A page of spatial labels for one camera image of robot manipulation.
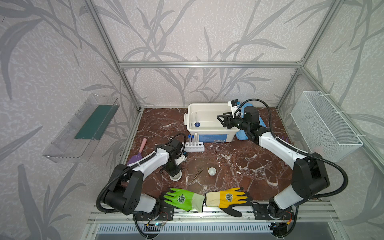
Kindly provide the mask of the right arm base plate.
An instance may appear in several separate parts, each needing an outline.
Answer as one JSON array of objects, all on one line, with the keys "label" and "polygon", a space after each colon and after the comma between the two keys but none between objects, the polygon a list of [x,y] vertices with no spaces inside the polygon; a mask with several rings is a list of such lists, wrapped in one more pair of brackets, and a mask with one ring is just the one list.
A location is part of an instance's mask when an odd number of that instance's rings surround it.
[{"label": "right arm base plate", "polygon": [[271,221],[292,221],[295,217],[294,210],[289,207],[285,210],[278,210],[271,207],[270,204],[252,203],[255,220],[271,220]]}]

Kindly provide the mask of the white shallow ceramic dish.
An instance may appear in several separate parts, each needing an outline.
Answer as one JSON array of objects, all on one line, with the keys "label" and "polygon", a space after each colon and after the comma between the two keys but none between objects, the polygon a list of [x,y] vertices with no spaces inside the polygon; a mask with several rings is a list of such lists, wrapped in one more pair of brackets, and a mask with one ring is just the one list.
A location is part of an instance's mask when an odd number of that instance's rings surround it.
[{"label": "white shallow ceramic dish", "polygon": [[182,177],[182,172],[179,171],[176,175],[170,176],[170,179],[174,182],[177,182],[181,179],[181,177]]}]

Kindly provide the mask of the clear cylinder blue hexagonal base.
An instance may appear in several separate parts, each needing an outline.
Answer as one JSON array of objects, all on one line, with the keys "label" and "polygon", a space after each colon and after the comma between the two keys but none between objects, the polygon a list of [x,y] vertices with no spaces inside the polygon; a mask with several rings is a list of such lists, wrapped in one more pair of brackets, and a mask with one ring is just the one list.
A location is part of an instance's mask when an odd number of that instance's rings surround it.
[{"label": "clear cylinder blue hexagonal base", "polygon": [[191,128],[199,128],[201,123],[198,120],[198,112],[191,113]]}]

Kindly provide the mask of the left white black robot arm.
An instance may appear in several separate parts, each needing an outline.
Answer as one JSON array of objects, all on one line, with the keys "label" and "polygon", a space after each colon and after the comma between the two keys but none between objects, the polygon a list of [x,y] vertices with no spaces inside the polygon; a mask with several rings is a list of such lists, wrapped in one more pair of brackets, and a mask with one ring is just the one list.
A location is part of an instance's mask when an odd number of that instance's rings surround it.
[{"label": "left white black robot arm", "polygon": [[156,146],[150,155],[133,164],[117,165],[97,197],[97,209],[103,213],[122,213],[126,216],[139,212],[156,216],[160,204],[156,198],[142,193],[143,181],[158,168],[178,181],[182,176],[180,164],[187,158],[185,144],[172,139]]}]

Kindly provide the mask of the blue handled metal tweezers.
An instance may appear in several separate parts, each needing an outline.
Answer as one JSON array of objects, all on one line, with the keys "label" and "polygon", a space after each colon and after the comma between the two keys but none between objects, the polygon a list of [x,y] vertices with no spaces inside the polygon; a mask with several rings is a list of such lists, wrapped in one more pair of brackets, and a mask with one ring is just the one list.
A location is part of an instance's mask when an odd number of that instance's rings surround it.
[{"label": "blue handled metal tweezers", "polygon": [[197,179],[197,177],[203,172],[204,168],[200,168],[198,170],[198,172],[196,173],[196,175],[193,177],[193,179],[191,180],[191,182],[188,184],[188,186],[192,185],[193,182]]}]

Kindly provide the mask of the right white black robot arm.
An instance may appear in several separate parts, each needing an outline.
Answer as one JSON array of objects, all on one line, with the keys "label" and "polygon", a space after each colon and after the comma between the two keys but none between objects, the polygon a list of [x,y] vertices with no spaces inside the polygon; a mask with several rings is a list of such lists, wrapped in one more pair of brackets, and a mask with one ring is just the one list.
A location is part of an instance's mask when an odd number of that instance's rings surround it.
[{"label": "right white black robot arm", "polygon": [[[310,154],[297,149],[279,138],[271,123],[268,127],[261,125],[256,107],[246,106],[237,100],[230,101],[229,105],[230,112],[217,116],[221,125],[229,130],[243,130],[250,141],[276,155],[293,171],[291,184],[270,200],[270,206],[276,211],[297,207],[312,199],[335,196],[347,188],[349,178],[342,167],[317,153]],[[338,170],[343,176],[343,182],[338,189],[322,193],[330,186],[326,165]]]}]

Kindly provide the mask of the white plastic storage bin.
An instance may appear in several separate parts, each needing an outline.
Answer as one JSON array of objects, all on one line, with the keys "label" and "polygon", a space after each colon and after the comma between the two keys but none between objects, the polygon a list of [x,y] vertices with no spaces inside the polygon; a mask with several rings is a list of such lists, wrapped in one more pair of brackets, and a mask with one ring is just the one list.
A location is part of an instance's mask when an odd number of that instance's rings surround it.
[{"label": "white plastic storage bin", "polygon": [[[198,120],[201,123],[199,128],[191,128],[191,113],[198,112]],[[188,112],[184,115],[184,125],[190,132],[190,135],[198,133],[199,142],[203,143],[230,143],[238,128],[233,127],[228,130],[224,128],[217,119],[218,115],[231,112],[228,104],[190,104]]]}]

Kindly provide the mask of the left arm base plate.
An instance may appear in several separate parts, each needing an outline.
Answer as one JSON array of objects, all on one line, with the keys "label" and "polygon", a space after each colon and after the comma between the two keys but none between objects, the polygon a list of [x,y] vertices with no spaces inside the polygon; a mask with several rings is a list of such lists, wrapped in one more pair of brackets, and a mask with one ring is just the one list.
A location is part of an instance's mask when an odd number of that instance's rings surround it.
[{"label": "left arm base plate", "polygon": [[134,216],[137,221],[159,220],[162,222],[173,220],[174,212],[174,207],[159,205],[150,213],[136,212]]}]

